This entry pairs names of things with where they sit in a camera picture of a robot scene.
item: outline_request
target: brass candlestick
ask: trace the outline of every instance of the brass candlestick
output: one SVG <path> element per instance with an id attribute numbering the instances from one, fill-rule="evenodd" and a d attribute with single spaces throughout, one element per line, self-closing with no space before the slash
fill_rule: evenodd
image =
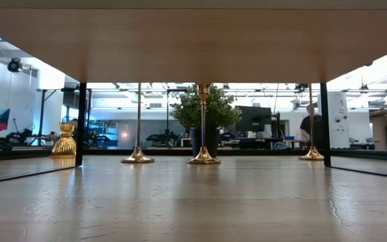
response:
<path id="1" fill-rule="evenodd" d="M 210 95 L 210 84 L 198 84 L 198 95 L 201 99 L 201 149 L 198 155 L 187 161 L 187 163 L 200 165 L 220 164 L 218 159 L 213 158 L 208 153 L 206 146 L 206 100 Z"/>
<path id="2" fill-rule="evenodd" d="M 313 96 L 312 96 L 312 84 L 308 84 L 308 91 L 310 93 L 310 150 L 307 155 L 301 156 L 300 159 L 303 161 L 323 161 L 323 156 L 317 151 L 316 146 L 313 143 L 314 136 L 314 107 L 313 107 Z"/>
<path id="3" fill-rule="evenodd" d="M 74 132 L 75 125 L 72 123 L 59 123 L 62 137 L 58 139 L 53 146 L 50 154 L 51 159 L 73 159 L 75 158 L 76 142 L 71 137 Z"/>
<path id="4" fill-rule="evenodd" d="M 148 158 L 140 147 L 140 132 L 141 132 L 141 83 L 138 84 L 138 113 L 137 113 L 137 144 L 131 156 L 121 160 L 122 163 L 152 163 L 154 159 Z"/>

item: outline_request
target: green plant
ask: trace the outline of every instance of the green plant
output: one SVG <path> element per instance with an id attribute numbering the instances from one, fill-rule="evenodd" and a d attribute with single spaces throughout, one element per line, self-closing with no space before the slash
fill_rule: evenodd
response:
<path id="1" fill-rule="evenodd" d="M 173 108 L 171 115 L 188 129 L 201 127 L 201 106 L 197 90 L 197 85 L 192 85 L 187 93 L 178 97 L 179 104 L 170 105 Z M 240 122 L 241 111 L 230 106 L 233 101 L 233 96 L 225 96 L 223 89 L 211 85 L 207 99 L 206 128 L 226 128 Z"/>

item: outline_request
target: security camera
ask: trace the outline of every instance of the security camera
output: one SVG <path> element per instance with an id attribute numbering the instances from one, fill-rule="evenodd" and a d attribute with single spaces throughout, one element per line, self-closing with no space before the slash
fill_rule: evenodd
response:
<path id="1" fill-rule="evenodd" d="M 22 68 L 23 66 L 20 63 L 20 58 L 11 58 L 11 61 L 7 65 L 7 69 L 12 73 L 18 73 Z"/>

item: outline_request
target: dark plant pot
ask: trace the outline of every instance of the dark plant pot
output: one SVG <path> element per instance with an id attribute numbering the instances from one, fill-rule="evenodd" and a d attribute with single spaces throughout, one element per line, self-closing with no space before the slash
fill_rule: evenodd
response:
<path id="1" fill-rule="evenodd" d="M 208 153 L 216 158 L 218 154 L 219 130 L 215 128 L 206 130 L 206 146 Z M 192 153 L 196 157 L 201 149 L 201 130 L 191 130 Z"/>

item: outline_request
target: potted plant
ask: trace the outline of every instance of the potted plant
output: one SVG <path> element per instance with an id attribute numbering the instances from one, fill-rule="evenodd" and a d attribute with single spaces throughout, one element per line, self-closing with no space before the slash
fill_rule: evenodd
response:
<path id="1" fill-rule="evenodd" d="M 193 155 L 200 152 L 201 147 L 201 105 L 197 85 L 192 85 L 187 92 L 181 94 L 179 104 L 171 104 L 171 115 L 186 129 L 191 130 L 191 144 Z M 210 95 L 206 109 L 206 146 L 209 154 L 216 158 L 219 131 L 218 128 L 227 128 L 231 124 L 240 122 L 241 111 L 231 107 L 233 96 L 224 94 L 223 89 L 215 85 L 210 86 Z"/>

